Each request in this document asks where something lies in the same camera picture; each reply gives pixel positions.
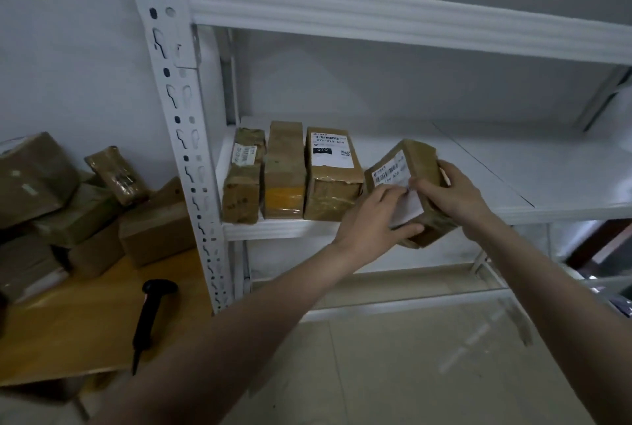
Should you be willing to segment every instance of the yellow table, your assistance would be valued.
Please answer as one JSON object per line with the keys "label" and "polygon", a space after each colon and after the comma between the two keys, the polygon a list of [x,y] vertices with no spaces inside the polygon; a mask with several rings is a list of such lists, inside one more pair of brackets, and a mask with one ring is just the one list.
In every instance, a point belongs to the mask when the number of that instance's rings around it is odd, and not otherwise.
{"label": "yellow table", "polygon": [[150,278],[176,282],[156,317],[149,360],[195,323],[212,316],[197,250],[140,269],[123,257],[98,278],[66,282],[6,311],[0,335],[0,387],[128,369],[131,339]]}

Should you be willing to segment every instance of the hand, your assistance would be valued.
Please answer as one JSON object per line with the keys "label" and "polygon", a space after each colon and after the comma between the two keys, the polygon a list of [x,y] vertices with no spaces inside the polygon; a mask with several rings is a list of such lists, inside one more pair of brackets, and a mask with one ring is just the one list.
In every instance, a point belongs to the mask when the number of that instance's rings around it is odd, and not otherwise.
{"label": "hand", "polygon": [[487,206],[480,191],[454,164],[444,160],[439,160],[438,164],[450,180],[449,187],[436,186],[426,179],[415,177],[410,179],[410,187],[424,194],[456,223],[462,225],[465,235],[474,240],[473,230],[486,221],[498,218]]}
{"label": "hand", "polygon": [[373,262],[397,244],[423,231],[421,224],[407,224],[391,230],[395,205],[406,194],[405,187],[381,184],[361,196],[343,217],[332,243],[349,258],[353,270]]}

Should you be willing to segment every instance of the person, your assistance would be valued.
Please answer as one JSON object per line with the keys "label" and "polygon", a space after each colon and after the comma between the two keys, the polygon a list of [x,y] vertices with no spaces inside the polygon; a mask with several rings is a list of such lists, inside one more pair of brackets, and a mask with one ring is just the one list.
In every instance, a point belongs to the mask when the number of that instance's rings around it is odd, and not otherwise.
{"label": "person", "polygon": [[[593,419],[632,423],[632,330],[626,319],[494,215],[454,165],[440,165],[449,187],[423,179],[412,179],[410,187],[457,221],[494,261]],[[219,423],[323,294],[422,230],[419,224],[388,227],[406,192],[380,185],[362,196],[330,245],[213,317],[194,338],[166,350],[93,423]]]}

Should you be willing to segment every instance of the perforated metal post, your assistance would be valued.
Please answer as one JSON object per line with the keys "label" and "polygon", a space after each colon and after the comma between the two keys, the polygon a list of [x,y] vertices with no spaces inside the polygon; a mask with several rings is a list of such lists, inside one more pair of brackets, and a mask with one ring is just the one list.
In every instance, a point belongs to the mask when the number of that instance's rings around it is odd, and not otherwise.
{"label": "perforated metal post", "polygon": [[136,0],[213,309],[233,301],[219,195],[186,0]]}

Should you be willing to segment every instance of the person's left hand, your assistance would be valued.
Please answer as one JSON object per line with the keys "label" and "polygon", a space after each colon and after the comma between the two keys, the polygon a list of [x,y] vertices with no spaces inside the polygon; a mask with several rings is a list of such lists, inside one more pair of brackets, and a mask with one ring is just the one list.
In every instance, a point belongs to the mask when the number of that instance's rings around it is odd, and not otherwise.
{"label": "person's left hand", "polygon": [[395,230],[389,227],[395,206],[406,191],[405,187],[381,184],[361,196],[344,215],[332,245],[347,255],[354,271],[388,252],[400,240],[423,231],[421,224],[407,224]]}

